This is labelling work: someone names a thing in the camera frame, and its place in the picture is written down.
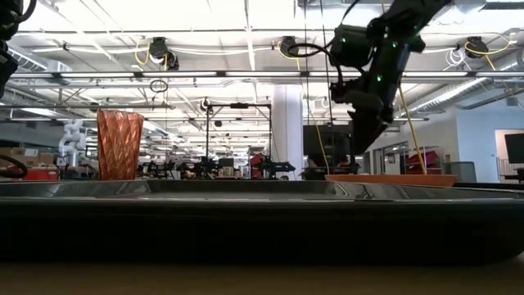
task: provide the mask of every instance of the textured cup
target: textured cup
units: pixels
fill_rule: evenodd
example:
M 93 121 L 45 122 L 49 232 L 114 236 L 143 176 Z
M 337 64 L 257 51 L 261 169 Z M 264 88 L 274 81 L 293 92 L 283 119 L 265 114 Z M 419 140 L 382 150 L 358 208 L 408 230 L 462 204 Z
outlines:
M 99 111 L 100 180 L 135 179 L 144 117 L 127 111 Z

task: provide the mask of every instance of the wooden table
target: wooden table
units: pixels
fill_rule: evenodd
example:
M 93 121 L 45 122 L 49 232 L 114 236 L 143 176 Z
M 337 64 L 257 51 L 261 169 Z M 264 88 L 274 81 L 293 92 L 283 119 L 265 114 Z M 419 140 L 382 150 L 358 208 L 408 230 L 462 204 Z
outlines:
M 0 265 L 2 294 L 524 293 L 524 256 L 471 267 Z

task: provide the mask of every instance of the white column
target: white column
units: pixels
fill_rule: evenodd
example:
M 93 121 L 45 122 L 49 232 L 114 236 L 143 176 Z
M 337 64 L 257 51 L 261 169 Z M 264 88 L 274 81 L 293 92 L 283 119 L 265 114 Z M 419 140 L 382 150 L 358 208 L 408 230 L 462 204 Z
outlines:
M 289 161 L 294 172 L 277 173 L 280 178 L 300 180 L 302 173 L 302 87 L 300 85 L 275 85 L 273 91 L 271 120 L 273 137 L 271 158 L 273 161 Z

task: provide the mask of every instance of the orange tray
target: orange tray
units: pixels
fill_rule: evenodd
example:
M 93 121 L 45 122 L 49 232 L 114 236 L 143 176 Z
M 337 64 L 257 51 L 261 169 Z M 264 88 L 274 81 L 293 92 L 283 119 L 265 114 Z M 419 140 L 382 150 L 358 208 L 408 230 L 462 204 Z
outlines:
M 328 181 L 452 187 L 457 175 L 326 175 Z

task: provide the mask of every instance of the black tray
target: black tray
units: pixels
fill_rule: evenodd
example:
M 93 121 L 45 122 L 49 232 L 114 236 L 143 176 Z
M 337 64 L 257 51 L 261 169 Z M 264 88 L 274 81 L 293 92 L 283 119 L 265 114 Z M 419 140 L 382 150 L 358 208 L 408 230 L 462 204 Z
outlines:
M 486 263 L 524 192 L 285 181 L 0 184 L 2 261 Z

